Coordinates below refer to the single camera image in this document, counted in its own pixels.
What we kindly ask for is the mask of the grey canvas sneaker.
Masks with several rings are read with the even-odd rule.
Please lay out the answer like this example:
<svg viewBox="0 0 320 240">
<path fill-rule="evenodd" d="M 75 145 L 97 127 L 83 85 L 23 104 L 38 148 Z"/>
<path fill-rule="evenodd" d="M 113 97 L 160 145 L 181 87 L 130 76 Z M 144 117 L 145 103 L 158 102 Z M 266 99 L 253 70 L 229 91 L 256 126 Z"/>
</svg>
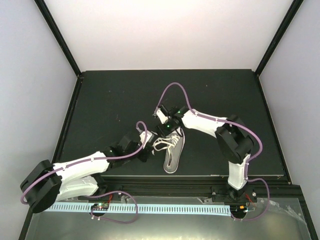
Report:
<svg viewBox="0 0 320 240">
<path fill-rule="evenodd" d="M 163 163 L 164 171 L 168 174 L 173 174 L 177 171 L 180 156 L 185 145 L 185 134 L 181 127 L 170 133 L 164 138 L 165 144 L 165 159 Z"/>
</svg>

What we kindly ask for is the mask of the white shoelace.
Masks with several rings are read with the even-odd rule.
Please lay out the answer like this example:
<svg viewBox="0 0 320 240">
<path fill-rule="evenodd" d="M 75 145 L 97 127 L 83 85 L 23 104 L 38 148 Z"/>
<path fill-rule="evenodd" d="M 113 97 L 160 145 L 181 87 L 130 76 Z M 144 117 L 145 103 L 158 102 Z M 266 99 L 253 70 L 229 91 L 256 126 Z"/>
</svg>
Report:
<svg viewBox="0 0 320 240">
<path fill-rule="evenodd" d="M 165 151 L 165 161 L 178 161 L 183 149 L 183 137 L 171 134 L 167 137 L 159 137 L 154 143 L 154 155 L 156 152 Z"/>
</svg>

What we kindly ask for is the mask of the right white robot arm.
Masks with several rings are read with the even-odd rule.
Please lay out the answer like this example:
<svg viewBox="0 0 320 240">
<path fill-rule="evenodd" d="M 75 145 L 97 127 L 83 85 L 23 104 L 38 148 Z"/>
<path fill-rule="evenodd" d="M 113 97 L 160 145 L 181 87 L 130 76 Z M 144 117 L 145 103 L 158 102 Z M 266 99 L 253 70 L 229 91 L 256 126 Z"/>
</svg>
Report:
<svg viewBox="0 0 320 240">
<path fill-rule="evenodd" d="M 160 120 L 157 126 L 157 140 L 153 143 L 156 151 L 163 145 L 166 151 L 164 169 L 168 174 L 174 173 L 179 165 L 185 144 L 184 129 L 197 130 L 217 140 L 219 149 L 228 162 L 228 198 L 240 201 L 245 195 L 244 186 L 248 182 L 248 165 L 254 146 L 253 134 L 242 125 L 237 116 L 216 117 L 195 109 L 173 108 L 167 110 L 159 105 L 154 116 Z"/>
</svg>

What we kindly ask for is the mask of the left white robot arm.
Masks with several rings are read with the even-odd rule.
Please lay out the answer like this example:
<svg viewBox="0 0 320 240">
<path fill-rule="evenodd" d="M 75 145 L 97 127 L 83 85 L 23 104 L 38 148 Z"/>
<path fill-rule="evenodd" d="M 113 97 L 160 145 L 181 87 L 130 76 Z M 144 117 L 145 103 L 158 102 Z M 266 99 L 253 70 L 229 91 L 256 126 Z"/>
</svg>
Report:
<svg viewBox="0 0 320 240">
<path fill-rule="evenodd" d="M 42 160 L 20 184 L 20 201 L 36 214 L 74 197 L 101 200 L 108 192 L 101 174 L 136 159 L 146 162 L 153 151 L 154 138 L 154 133 L 142 131 L 138 135 L 127 134 L 119 143 L 79 159 L 60 163 Z"/>
</svg>

